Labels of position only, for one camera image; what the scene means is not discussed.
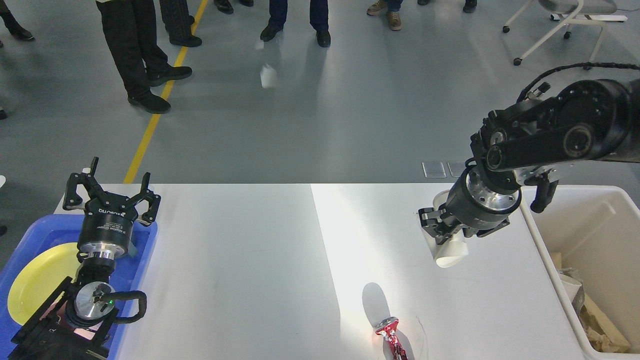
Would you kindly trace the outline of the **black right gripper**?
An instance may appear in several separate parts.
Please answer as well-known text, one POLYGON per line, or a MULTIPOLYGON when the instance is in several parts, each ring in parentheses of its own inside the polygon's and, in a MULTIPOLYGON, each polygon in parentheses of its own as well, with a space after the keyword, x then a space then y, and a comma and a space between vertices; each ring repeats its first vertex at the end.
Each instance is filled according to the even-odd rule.
POLYGON ((448 192, 445 205, 418 210, 420 226, 438 246, 460 230, 467 239, 483 238, 509 226, 508 217, 521 200, 521 191, 495 192, 482 181, 474 167, 467 168, 448 192))

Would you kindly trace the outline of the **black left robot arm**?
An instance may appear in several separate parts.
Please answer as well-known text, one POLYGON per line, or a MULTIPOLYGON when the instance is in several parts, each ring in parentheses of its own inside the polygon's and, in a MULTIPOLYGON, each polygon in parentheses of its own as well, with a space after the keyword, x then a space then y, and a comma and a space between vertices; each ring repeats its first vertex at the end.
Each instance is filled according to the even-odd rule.
POLYGON ((140 290, 117 291, 110 279, 117 260, 134 247, 134 225, 151 226, 162 198, 142 177, 137 194, 105 191, 96 180, 98 157, 88 171, 70 174, 62 200, 66 211, 82 210, 75 278, 66 276, 11 338, 10 360, 105 360, 114 325, 139 321, 147 311, 140 290))

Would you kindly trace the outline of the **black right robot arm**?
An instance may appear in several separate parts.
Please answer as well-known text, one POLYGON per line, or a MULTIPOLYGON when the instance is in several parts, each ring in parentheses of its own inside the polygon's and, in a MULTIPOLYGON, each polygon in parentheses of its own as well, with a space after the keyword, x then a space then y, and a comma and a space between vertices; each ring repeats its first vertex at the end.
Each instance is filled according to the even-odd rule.
POLYGON ((509 224, 534 186, 530 205, 540 214, 553 200, 558 164, 579 161, 639 162, 640 82, 579 80, 542 99, 548 70, 527 85, 514 105, 490 111, 471 135, 472 157, 445 202, 418 210, 420 226, 444 245, 461 233, 485 237, 509 224))

